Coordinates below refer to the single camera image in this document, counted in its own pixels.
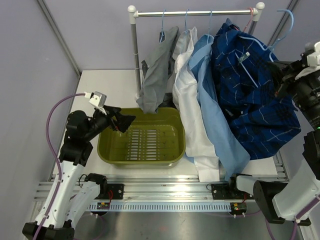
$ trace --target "metal frame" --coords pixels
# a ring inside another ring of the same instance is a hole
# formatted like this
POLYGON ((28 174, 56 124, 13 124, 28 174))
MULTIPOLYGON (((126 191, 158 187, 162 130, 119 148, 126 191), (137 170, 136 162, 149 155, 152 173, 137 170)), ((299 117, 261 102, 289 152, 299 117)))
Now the metal frame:
MULTIPOLYGON (((274 163, 278 172, 277 177, 262 177, 260 180, 287 182, 288 177, 280 157, 275 156, 274 163)), ((214 200, 211 191, 206 188, 210 182, 199 182, 198 176, 157 176, 154 178, 142 178, 139 176, 119 177, 106 175, 110 184, 124 184, 123 200, 120 202, 221 202, 214 200)), ((36 191, 34 201, 43 202, 48 197, 55 176, 51 181, 40 182, 36 191)), ((73 194, 80 190, 78 184, 74 186, 73 194)))
MULTIPOLYGON (((286 9, 293 12, 299 2, 300 2, 300 0, 291 0, 286 9)), ((276 26, 276 28, 272 34, 272 37, 270 38, 270 40, 268 42, 268 46, 273 45, 275 43, 275 41, 279 38, 279 35, 281 34, 283 29, 285 28, 285 25, 286 25, 287 21, 289 20, 289 17, 290 17, 290 15, 287 12, 283 13, 281 20, 279 21, 278 25, 276 26)))
POLYGON ((41 9, 44 17, 46 18, 47 22, 49 23, 51 29, 53 30, 54 35, 56 36, 58 42, 60 43, 67 59, 69 60, 75 74, 77 75, 78 79, 80 79, 81 77, 81 70, 79 69, 79 66, 76 62, 76 60, 74 59, 68 45, 66 44, 66 41, 64 40, 62 34, 59 31, 59 28, 57 27, 57 24, 52 16, 52 14, 50 13, 45 0, 36 0, 39 8, 41 9))
MULTIPOLYGON (((260 19, 262 10, 265 8, 263 2, 258 2, 253 8, 253 18, 250 25, 248 33, 252 35, 256 28, 257 22, 260 19)), ((177 17, 177 16, 210 16, 210 15, 219 15, 219 16, 228 16, 228 15, 250 15, 251 10, 242 9, 242 10, 218 10, 218 11, 156 11, 156 12, 138 12, 136 7, 130 5, 128 7, 129 12, 129 22, 131 24, 131 35, 132 35, 132 44, 133 44, 133 55, 135 62, 135 80, 137 93, 139 94, 141 90, 141 76, 140 76, 140 63, 139 63, 139 52, 138 52, 138 38, 137 38, 137 25, 136 19, 142 17, 177 17)))
MULTIPOLYGON (((101 201, 93 201, 86 211, 91 212, 105 212, 106 209, 99 208, 101 201)), ((231 212, 230 202, 123 202, 112 201, 108 212, 194 212, 194 213, 208 213, 208 212, 231 212)))

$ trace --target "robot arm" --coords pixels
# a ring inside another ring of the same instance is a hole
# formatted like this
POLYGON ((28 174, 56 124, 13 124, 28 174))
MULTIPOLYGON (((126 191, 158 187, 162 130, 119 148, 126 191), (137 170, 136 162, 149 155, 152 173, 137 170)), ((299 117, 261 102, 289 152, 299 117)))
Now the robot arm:
POLYGON ((304 137, 305 160, 287 184, 235 175, 235 188, 254 196, 269 223, 296 221, 308 226, 309 213, 320 200, 320 42, 308 44, 301 60, 271 63, 276 97, 290 94, 314 131, 304 137))
POLYGON ((85 97, 89 99, 95 111, 92 117, 80 110, 69 114, 59 156, 62 177, 59 178, 59 174, 55 177, 35 222, 24 225, 22 233, 29 240, 73 239, 75 227, 92 200, 108 192, 106 177, 90 173, 85 178, 81 191, 76 196, 71 196, 93 149, 90 141, 107 127, 124 133, 136 117, 122 115, 119 107, 104 105, 107 97, 102 93, 86 93, 85 97))

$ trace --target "metal rack pole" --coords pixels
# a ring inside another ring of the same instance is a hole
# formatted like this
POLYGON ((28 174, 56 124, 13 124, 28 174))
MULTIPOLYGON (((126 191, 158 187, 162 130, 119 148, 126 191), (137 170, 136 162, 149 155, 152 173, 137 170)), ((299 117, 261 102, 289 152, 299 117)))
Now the metal rack pole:
POLYGON ((265 8, 265 4, 264 4, 263 2, 258 2, 258 3, 255 5, 255 9, 256 9, 256 11, 258 12, 258 14, 256 14, 256 15, 253 14, 253 18, 252 18, 252 22, 251 22, 251 25, 250 25, 248 34, 250 34, 250 35, 253 35, 253 34, 254 34, 254 31, 255 31, 257 22, 259 21, 260 16, 261 16, 261 13, 262 13, 262 10, 263 10, 264 8, 265 8))
MULTIPOLYGON (((253 18, 252 23, 250 25, 249 34, 253 34, 257 22, 261 16, 262 10, 265 8, 265 4, 263 2, 258 2, 253 8, 253 18)), ((139 94, 141 90, 141 76, 140 76, 140 63, 139 63, 139 53, 138 53, 138 39, 137 39, 137 25, 136 18, 141 17, 162 17, 163 14, 165 17, 173 17, 173 16, 185 16, 186 11, 155 11, 155 12, 138 12, 136 7, 130 5, 128 7, 129 12, 129 21, 131 24, 131 35, 132 35, 132 43, 133 43, 133 55, 135 62, 135 78, 136 78, 136 86, 137 92, 139 94)), ((251 11, 249 9, 245 10, 218 10, 218 11, 188 11, 188 16, 206 16, 206 15, 250 15, 251 11)))

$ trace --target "blue checkered shirt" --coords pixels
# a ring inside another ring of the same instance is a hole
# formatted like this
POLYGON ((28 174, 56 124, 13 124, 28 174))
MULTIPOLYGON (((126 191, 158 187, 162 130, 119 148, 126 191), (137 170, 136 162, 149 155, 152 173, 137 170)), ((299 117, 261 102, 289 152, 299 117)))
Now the blue checkered shirt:
POLYGON ((219 106, 234 136, 251 160, 274 156, 301 129, 292 98, 275 97, 268 69, 269 50, 263 51, 251 35, 224 23, 212 44, 211 69, 219 106), (249 53, 242 63, 239 58, 249 53))

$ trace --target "gray wall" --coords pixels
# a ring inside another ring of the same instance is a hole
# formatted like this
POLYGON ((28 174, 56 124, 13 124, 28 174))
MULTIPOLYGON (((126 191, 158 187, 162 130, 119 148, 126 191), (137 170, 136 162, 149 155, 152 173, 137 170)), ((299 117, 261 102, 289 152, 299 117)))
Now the gray wall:
MULTIPOLYGON (((19 240, 37 185, 53 166, 47 115, 78 80, 35 0, 1 0, 0 32, 0 233, 19 240)), ((52 118, 55 147, 68 108, 52 118)))
MULTIPOLYGON (((320 41, 319 9, 319 0, 300 1, 293 12, 294 26, 292 32, 276 47, 275 53, 278 59, 284 61, 296 61, 300 59, 300 54, 303 53, 305 44, 308 41, 320 41)), ((302 131, 281 149, 281 155, 286 165, 288 166, 288 170, 291 176, 294 176, 296 174, 300 167, 301 161, 303 160, 303 137, 308 132, 312 131, 311 126, 304 118, 302 113, 298 112, 297 116, 299 118, 302 131)), ((317 234, 320 237, 320 205, 312 211, 310 217, 312 220, 313 228, 317 229, 317 234)))
MULTIPOLYGON (((76 62, 82 70, 133 69, 134 58, 127 8, 135 5, 141 12, 190 10, 236 10, 256 6, 259 0, 45 0, 76 62)), ((255 36, 267 43, 290 0, 265 1, 266 6, 255 36)), ((232 16, 242 29, 250 16, 232 16)), ((211 34, 215 34, 225 16, 213 16, 211 34)), ((137 19, 139 56, 143 60, 158 44, 161 17, 137 19)), ((199 37, 208 32, 209 16, 187 18, 189 28, 196 26, 199 37)), ((165 17, 164 28, 179 26, 184 17, 165 17)))

